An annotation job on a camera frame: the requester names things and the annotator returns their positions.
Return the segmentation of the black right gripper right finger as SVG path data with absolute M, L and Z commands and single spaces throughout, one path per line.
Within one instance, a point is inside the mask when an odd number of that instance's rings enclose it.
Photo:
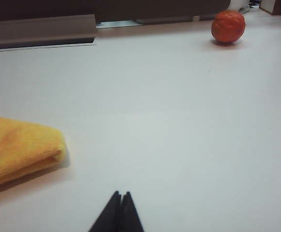
M 144 232 L 131 193 L 128 191 L 119 205 L 118 232 Z

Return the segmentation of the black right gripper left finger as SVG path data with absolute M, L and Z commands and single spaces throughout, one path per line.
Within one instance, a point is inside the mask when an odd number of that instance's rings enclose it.
M 116 232 L 120 206 L 121 194 L 119 194 L 119 191 L 115 191 L 89 232 Z

